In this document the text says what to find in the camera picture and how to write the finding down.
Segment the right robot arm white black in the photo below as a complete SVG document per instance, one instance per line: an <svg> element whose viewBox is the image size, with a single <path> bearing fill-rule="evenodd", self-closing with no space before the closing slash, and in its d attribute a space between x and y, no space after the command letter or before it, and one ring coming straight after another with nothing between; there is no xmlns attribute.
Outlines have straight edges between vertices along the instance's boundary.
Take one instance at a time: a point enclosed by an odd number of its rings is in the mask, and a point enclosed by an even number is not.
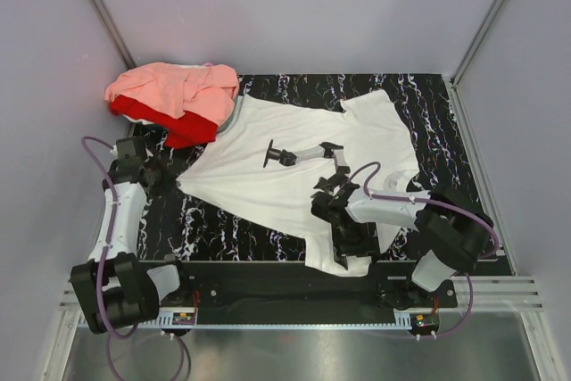
<svg viewBox="0 0 571 381"><path fill-rule="evenodd" d="M472 273L478 260L494 254L499 238L492 220L452 186L400 193L358 185L348 174L320 178L311 196L311 214L330 226L333 261L343 273L351 258L377 259L379 239L374 223L409 228L420 234L427 251L405 284L410 303L425 306L441 283L456 273Z"/></svg>

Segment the white t-shirt robot print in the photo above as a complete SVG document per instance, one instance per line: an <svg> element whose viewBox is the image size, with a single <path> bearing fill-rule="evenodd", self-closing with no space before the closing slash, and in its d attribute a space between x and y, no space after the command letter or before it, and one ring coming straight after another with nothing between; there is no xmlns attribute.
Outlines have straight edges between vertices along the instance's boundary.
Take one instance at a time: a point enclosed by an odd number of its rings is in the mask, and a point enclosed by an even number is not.
<svg viewBox="0 0 571 381"><path fill-rule="evenodd" d="M419 173L410 131L384 90L341 103L340 112L278 104L242 95L237 115L199 158L178 176L180 189L237 217L306 244L305 264L338 277L364 277L368 257L334 261L331 227L310 212L319 178L335 172L333 161L293 167L264 160L267 146L297 153L330 142L343 147L351 170L380 162L376 190L406 191Z"/></svg>

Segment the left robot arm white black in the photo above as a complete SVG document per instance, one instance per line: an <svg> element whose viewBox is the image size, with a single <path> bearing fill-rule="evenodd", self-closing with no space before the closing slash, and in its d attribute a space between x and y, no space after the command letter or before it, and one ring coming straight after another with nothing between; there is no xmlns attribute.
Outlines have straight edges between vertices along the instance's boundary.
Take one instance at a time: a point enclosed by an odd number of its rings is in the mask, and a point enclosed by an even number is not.
<svg viewBox="0 0 571 381"><path fill-rule="evenodd" d="M140 137L115 145L83 137L81 143L103 172L105 209L95 246L85 263L71 269L70 283L90 330L123 339L156 319L164 299L181 306L192 297L193 285L176 262L146 269L137 257L147 201L170 191L176 180Z"/></svg>

